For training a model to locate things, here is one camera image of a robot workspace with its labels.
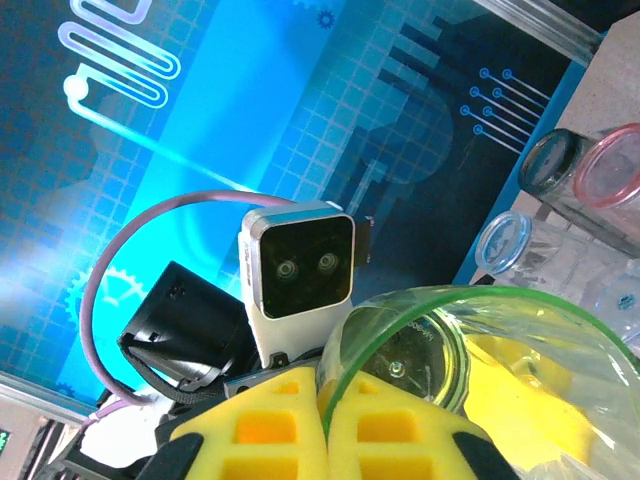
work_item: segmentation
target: white camera housing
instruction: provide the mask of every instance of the white camera housing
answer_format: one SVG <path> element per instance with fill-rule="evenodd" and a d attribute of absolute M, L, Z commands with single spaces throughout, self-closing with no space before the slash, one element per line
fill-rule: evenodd
<path fill-rule="evenodd" d="M 355 235 L 353 218 L 323 201 L 260 208 L 244 217 L 242 299 L 264 368 L 275 354 L 292 362 L 323 347 L 351 312 Z"/>

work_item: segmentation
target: green rim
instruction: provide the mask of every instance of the green rim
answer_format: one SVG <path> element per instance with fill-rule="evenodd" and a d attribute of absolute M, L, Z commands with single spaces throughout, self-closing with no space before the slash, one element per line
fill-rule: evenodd
<path fill-rule="evenodd" d="M 433 290 L 442 289 L 443 287 L 433 287 Z M 327 409 L 322 417 L 322 425 L 325 431 L 325 435 L 329 436 L 329 428 L 331 425 L 331 418 L 336 408 L 337 403 L 340 401 L 347 387 L 351 383 L 351 380 L 356 373 L 362 368 L 365 362 L 373 355 L 373 353 L 380 348 L 380 346 L 386 342 L 391 336 L 397 333 L 401 328 L 405 327 L 409 322 L 417 318 L 418 316 L 426 315 L 434 310 L 449 305 L 454 302 L 462 300 L 469 300 L 480 297 L 502 297 L 502 298 L 520 298 L 526 300 L 533 300 L 540 304 L 554 307 L 557 310 L 573 314 L 582 320 L 593 325 L 599 330 L 615 347 L 620 350 L 624 357 L 629 361 L 635 376 L 640 381 L 640 359 L 629 350 L 629 348 L 622 342 L 620 338 L 616 336 L 613 331 L 609 329 L 598 318 L 594 317 L 589 312 L 582 308 L 566 301 L 561 298 L 549 295 L 547 293 L 539 292 L 537 290 L 531 290 L 528 288 L 519 287 L 496 287 L 496 286 L 474 286 L 474 287 L 445 287 L 450 290 L 442 290 L 432 300 L 428 300 L 424 303 L 417 304 L 415 307 L 410 308 L 394 321 L 384 333 L 374 339 L 367 348 L 355 359 L 355 361 L 345 369 L 343 375 L 338 380 L 336 389 L 327 404 Z M 377 297 L 372 298 L 369 302 L 375 302 Z"/>

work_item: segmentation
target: wall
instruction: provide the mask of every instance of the wall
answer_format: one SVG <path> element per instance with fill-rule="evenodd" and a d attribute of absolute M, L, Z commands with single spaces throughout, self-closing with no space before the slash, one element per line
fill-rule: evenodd
<path fill-rule="evenodd" d="M 46 422 L 37 411 L 0 399 L 0 428 L 11 432 L 9 443 L 0 455 L 3 480 L 18 478 L 36 433 Z"/>

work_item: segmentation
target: glass jar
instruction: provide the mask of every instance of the glass jar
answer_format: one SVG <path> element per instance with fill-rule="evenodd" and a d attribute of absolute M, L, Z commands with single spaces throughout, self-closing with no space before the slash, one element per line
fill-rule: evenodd
<path fill-rule="evenodd" d="M 591 148 L 573 189 L 583 205 L 640 243 L 640 123 L 616 129 Z"/>
<path fill-rule="evenodd" d="M 583 205 L 573 192 L 576 169 L 595 144 L 596 140 L 569 130 L 553 130 L 525 158 L 518 177 L 520 188 L 602 242 L 631 257 L 640 257 L 640 242 Z"/>
<path fill-rule="evenodd" d="M 516 211 L 498 215 L 480 234 L 478 267 L 502 284 L 580 302 L 587 283 L 627 257 Z"/>

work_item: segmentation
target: transparent plastic lid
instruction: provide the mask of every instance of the transparent plastic lid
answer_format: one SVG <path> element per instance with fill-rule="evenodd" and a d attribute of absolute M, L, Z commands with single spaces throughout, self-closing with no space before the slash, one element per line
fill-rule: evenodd
<path fill-rule="evenodd" d="M 480 235 L 478 267 L 493 275 L 508 270 L 520 258 L 530 237 L 530 218 L 514 211 L 498 215 Z"/>
<path fill-rule="evenodd" d="M 520 186 L 531 194 L 555 188 L 571 171 L 579 138 L 566 130 L 554 130 L 531 149 L 520 169 Z"/>
<path fill-rule="evenodd" d="M 587 152 L 576 171 L 574 193 L 594 208 L 619 205 L 640 192 L 640 123 L 614 130 Z"/>

